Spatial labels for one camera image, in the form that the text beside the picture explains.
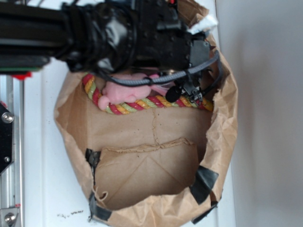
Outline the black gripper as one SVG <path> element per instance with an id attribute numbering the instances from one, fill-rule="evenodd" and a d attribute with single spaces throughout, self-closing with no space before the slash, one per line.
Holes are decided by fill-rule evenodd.
<path id="1" fill-rule="evenodd" d="M 194 35 L 191 44 L 190 68 L 198 66 L 209 60 L 210 44 L 206 40 L 205 32 Z M 175 85 L 177 92 L 189 98 L 191 103 L 200 104 L 203 99 L 200 82 L 203 77 L 203 70 L 188 72 L 185 77 L 177 79 Z"/>

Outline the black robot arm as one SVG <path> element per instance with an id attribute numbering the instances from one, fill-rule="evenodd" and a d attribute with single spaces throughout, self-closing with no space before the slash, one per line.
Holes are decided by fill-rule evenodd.
<path id="1" fill-rule="evenodd" d="M 56 58 L 72 72 L 90 71 L 121 87 L 158 88 L 170 102 L 202 102 L 209 58 L 207 32 L 192 34 L 175 0 L 106 0 L 52 10 L 0 4 L 0 72 L 25 75 Z"/>

